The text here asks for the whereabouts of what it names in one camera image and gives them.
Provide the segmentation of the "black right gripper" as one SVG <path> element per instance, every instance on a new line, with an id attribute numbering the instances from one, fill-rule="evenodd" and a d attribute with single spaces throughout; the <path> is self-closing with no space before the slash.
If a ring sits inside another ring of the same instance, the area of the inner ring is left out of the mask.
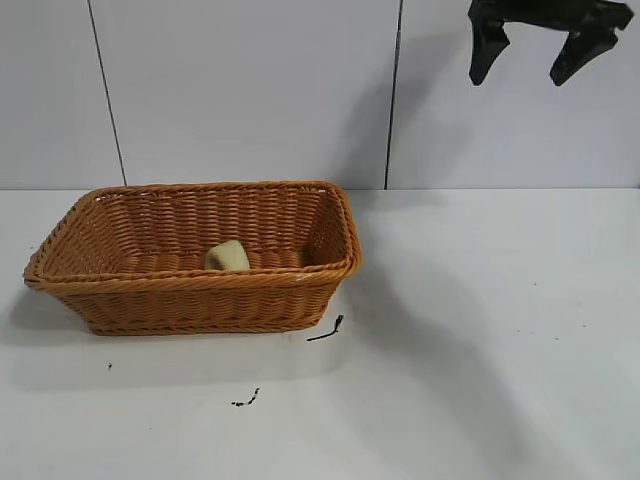
<path id="1" fill-rule="evenodd" d="M 602 26 L 624 30 L 633 19 L 626 3 L 590 0 L 497 0 L 472 1 L 472 54 L 469 77 L 480 86 L 489 70 L 510 45 L 504 23 L 516 22 L 559 31 Z M 618 37 L 613 30 L 570 32 L 554 61 L 550 77 L 562 86 L 587 63 L 613 49 Z"/>

